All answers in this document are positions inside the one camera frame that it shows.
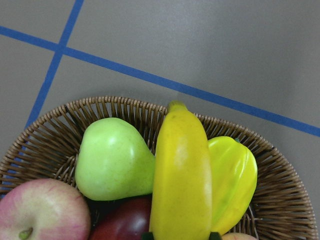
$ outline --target wicker basket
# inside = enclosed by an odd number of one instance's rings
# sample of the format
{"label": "wicker basket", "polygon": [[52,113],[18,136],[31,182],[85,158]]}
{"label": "wicker basket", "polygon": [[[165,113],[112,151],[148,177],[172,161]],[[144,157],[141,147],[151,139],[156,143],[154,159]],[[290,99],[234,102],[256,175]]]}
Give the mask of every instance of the wicker basket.
{"label": "wicker basket", "polygon": [[[127,97],[75,100],[39,117],[7,150],[0,163],[0,196],[39,178],[59,179],[76,187],[75,160],[85,129],[102,118],[121,118],[137,128],[155,153],[166,107]],[[251,204],[231,232],[260,240],[318,240],[314,211],[292,165],[267,140],[238,124],[195,113],[208,138],[239,138],[254,154],[258,183]]]}

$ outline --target green pear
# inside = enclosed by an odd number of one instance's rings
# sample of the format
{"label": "green pear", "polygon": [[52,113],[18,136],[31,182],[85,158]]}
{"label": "green pear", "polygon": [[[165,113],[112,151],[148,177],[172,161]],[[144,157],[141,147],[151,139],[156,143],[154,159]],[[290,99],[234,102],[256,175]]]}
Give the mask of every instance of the green pear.
{"label": "green pear", "polygon": [[155,156],[138,130],[116,117],[85,130],[75,168],[79,191],[95,201],[152,193]]}

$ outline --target banana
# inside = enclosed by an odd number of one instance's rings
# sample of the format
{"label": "banana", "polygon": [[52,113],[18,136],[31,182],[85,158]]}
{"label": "banana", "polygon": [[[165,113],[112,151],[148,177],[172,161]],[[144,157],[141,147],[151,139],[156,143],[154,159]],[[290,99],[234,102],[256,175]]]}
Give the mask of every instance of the banana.
{"label": "banana", "polygon": [[155,240],[208,240],[211,222],[206,132],[183,102],[172,101],[157,137],[149,231]]}

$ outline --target fruit basket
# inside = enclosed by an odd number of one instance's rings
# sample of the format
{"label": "fruit basket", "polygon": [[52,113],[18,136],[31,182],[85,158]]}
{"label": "fruit basket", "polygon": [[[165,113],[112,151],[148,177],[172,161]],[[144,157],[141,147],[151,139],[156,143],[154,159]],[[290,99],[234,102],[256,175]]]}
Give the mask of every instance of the fruit basket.
{"label": "fruit basket", "polygon": [[[132,124],[154,154],[165,106],[120,96],[87,97],[58,106],[27,127],[0,162],[0,196],[33,179],[58,179],[73,187],[77,154],[85,129],[102,118]],[[260,240],[318,240],[313,207],[289,161],[258,133],[195,113],[207,137],[238,138],[256,158],[257,188],[246,213],[230,231]]]}

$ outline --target apple stem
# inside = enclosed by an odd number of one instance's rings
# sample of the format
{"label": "apple stem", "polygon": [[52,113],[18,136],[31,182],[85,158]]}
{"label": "apple stem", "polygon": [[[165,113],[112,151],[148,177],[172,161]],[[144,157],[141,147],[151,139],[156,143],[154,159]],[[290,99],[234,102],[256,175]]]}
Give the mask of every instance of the apple stem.
{"label": "apple stem", "polygon": [[32,234],[32,231],[34,229],[32,227],[28,228],[27,230],[23,230],[19,233],[19,239],[21,240],[27,240],[30,235]]}

